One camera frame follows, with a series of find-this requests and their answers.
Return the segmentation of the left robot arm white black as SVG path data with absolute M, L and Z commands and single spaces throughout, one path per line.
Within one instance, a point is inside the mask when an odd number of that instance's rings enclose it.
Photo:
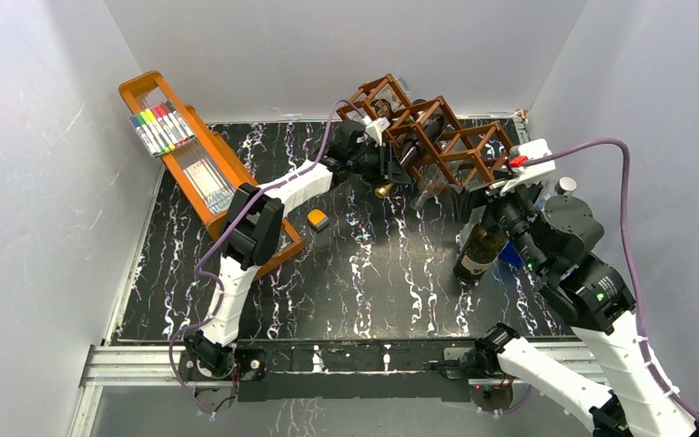
M 208 314 L 184 339 L 187 355 L 207 376 L 226 379 L 236 368 L 234 341 L 251 284 L 279 251 L 283 219 L 308 200 L 328 193 L 351 175 L 407 183 L 386 146 L 385 118 L 346 120 L 327 130 L 312 158 L 267 184 L 240 185 L 227 210 L 221 236 L 211 251 L 220 269 Z

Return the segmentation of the gold capped wine bottle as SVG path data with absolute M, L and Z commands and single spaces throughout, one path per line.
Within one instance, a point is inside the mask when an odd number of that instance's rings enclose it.
M 424 136 L 435 145 L 445 130 L 445 127 L 446 118 L 442 111 L 438 109 L 424 122 Z M 400 137 L 400 139 L 402 143 L 400 153 L 398 154 L 398 161 L 414 180 L 411 170 L 412 165 L 425 156 L 428 153 L 428 149 L 423 145 L 415 132 L 410 132 Z M 394 186 L 395 185 L 391 183 L 384 183 L 375 189 L 375 195 L 378 198 L 385 198 L 391 193 Z

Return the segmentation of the blue square glass bottle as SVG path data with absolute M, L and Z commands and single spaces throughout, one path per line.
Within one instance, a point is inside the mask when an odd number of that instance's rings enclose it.
M 555 181 L 543 181 L 539 188 L 533 188 L 531 190 L 533 194 L 533 214 L 528 216 L 534 219 L 544 210 L 549 198 L 554 196 L 569 196 L 576 188 L 577 182 L 570 177 L 558 178 Z M 513 245 L 510 239 L 508 239 L 505 247 L 500 252 L 499 259 L 517 268 L 526 267 L 527 269 L 532 269 L 533 267 L 532 263 L 522 257 L 520 251 Z

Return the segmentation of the dark green wine bottle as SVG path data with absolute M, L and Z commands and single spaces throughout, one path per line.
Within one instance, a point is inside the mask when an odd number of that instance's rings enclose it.
M 478 280 L 489 271 L 507 243 L 497 224 L 476 224 L 463 245 L 453 272 L 458 279 Z

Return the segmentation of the black capped bottle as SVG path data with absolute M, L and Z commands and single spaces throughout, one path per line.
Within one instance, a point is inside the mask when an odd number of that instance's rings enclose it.
M 394 114 L 404 107 L 404 100 L 400 95 L 403 94 L 406 98 L 410 98 L 410 90 L 406 80 L 398 76 L 395 77 L 395 81 L 401 93 L 397 93 L 392 84 L 388 83 L 382 87 L 371 101 L 371 106 L 374 108 L 376 115 L 385 117 L 390 122 L 395 120 Z

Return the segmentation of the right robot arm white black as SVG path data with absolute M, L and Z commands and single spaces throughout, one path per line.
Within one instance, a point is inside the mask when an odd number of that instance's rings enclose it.
M 594 436 L 699 436 L 699 412 L 666 379 L 639 327 L 638 300 L 621 274 L 593 254 L 603 227 L 582 200 L 560 195 L 536 209 L 538 187 L 501 193 L 499 183 L 460 188 L 466 217 L 477 207 L 500 227 L 540 293 L 598 362 L 605 383 L 592 381 L 536 349 L 499 323 L 441 372 L 471 377 L 507 374 L 574 415 Z

